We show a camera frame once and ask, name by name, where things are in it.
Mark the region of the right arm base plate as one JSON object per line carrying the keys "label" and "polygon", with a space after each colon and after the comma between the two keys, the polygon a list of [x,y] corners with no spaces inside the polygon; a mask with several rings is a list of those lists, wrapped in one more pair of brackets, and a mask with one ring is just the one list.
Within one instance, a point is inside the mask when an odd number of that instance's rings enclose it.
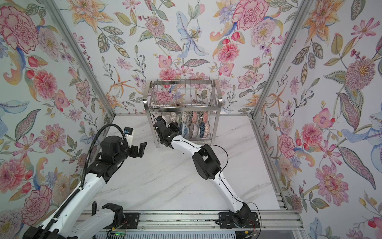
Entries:
{"label": "right arm base plate", "polygon": [[221,229],[259,229],[261,227],[257,213],[241,217],[233,212],[220,212],[216,223]]}

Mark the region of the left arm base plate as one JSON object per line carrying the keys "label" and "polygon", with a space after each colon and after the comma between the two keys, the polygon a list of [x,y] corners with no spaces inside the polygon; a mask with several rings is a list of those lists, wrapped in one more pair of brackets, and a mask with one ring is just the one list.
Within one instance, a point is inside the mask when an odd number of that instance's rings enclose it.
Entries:
{"label": "left arm base plate", "polygon": [[112,224],[109,226],[112,229],[137,229],[139,223],[139,213],[122,213],[114,217]]}

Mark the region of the green leaf pattern bowl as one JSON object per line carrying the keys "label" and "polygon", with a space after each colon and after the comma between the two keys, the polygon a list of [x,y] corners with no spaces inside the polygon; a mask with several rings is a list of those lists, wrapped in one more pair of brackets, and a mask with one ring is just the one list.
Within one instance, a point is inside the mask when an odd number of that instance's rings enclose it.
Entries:
{"label": "green leaf pattern bowl", "polygon": [[200,112],[200,117],[199,117],[200,123],[204,122],[209,122],[209,113],[207,111],[202,111]]}

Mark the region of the blue triangle pattern bowl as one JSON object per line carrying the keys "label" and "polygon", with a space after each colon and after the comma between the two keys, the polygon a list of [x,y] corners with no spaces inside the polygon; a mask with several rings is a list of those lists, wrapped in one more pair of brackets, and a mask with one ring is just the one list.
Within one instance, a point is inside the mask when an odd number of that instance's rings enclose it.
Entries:
{"label": "blue triangle pattern bowl", "polygon": [[199,137],[201,139],[208,139],[210,137],[210,124],[209,122],[202,122],[199,128]]}

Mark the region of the purple striped bowl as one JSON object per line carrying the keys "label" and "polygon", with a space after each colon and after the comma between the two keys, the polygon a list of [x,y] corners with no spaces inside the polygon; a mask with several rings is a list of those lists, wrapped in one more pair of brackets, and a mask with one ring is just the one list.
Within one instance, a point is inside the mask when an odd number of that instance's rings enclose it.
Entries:
{"label": "purple striped bowl", "polygon": [[196,123],[192,123],[190,126],[190,139],[196,139],[200,135],[200,128]]}

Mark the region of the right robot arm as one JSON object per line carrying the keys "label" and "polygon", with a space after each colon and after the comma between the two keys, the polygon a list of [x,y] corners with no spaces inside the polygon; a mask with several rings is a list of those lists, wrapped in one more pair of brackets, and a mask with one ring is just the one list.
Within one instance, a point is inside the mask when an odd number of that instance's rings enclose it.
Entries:
{"label": "right robot arm", "polygon": [[251,203],[244,202],[234,192],[223,174],[225,168],[221,167],[221,163],[213,151],[214,144],[200,145],[185,139],[179,133],[178,125],[175,122],[167,123],[163,117],[155,118],[153,129],[161,145],[189,155],[198,175],[211,182],[217,189],[228,207],[228,219],[225,225],[227,228],[231,227],[230,224],[238,228],[251,224],[255,230],[261,229],[260,211],[252,212],[249,207]]}

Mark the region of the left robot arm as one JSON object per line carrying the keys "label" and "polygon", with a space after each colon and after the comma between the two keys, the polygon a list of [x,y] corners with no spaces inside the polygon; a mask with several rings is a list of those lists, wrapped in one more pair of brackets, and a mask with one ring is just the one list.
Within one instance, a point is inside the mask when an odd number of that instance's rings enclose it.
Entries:
{"label": "left robot arm", "polygon": [[[90,162],[98,137],[109,127],[115,127],[121,136],[105,137],[99,144],[101,151],[94,157],[94,161]],[[75,226],[75,223],[93,197],[110,181],[126,159],[143,157],[147,143],[133,145],[133,133],[132,128],[122,129],[114,123],[101,127],[90,144],[80,184],[52,216],[39,227],[30,227],[22,237],[24,239],[90,239],[104,228],[114,230],[124,226],[128,220],[123,207],[113,203],[103,205],[100,210],[78,226]]]}

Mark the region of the white brown lattice bowl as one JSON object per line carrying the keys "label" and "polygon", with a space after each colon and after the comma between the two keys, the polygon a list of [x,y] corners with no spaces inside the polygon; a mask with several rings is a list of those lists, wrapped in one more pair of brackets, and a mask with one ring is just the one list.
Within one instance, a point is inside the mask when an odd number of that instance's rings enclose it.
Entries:
{"label": "white brown lattice bowl", "polygon": [[176,112],[171,112],[170,120],[171,122],[178,122],[178,114]]}

